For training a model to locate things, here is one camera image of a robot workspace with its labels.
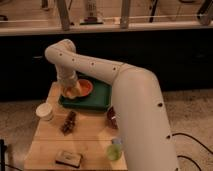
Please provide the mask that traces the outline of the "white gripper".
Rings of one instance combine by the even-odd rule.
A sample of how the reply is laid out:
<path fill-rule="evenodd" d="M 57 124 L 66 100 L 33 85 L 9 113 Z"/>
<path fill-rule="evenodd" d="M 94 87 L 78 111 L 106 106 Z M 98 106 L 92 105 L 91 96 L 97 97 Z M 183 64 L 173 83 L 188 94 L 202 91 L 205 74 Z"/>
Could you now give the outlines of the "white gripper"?
<path fill-rule="evenodd" d="M 57 80 L 63 91 L 70 89 L 71 91 L 79 91 L 80 85 L 78 82 L 78 76 L 76 71 L 73 69 L 62 69 L 57 70 Z"/>

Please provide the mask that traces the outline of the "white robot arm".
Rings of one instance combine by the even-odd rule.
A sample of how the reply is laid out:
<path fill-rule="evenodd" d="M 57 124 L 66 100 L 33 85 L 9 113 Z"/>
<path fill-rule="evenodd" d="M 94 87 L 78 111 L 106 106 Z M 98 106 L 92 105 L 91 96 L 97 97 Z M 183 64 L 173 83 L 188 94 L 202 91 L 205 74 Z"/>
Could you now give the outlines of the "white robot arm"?
<path fill-rule="evenodd" d="M 57 79 L 69 85 L 76 70 L 112 86 L 111 104 L 128 171 L 180 171 L 156 75 L 124 62 L 80 55 L 64 39 L 45 49 Z"/>

